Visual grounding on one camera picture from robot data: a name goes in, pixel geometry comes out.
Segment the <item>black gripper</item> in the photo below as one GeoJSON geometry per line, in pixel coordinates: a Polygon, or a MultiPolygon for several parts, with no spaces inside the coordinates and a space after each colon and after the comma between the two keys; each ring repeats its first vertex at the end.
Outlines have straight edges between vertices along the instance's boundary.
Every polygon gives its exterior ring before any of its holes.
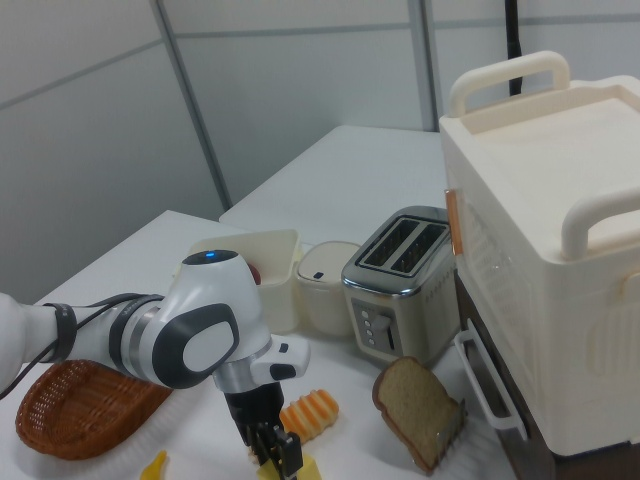
{"type": "Polygon", "coordinates": [[[258,464],[273,461],[279,476],[297,476],[303,467],[300,437],[282,429],[273,431],[274,425],[282,427],[281,384],[274,382],[242,393],[225,393],[224,398],[244,444],[249,446],[258,464]]]}

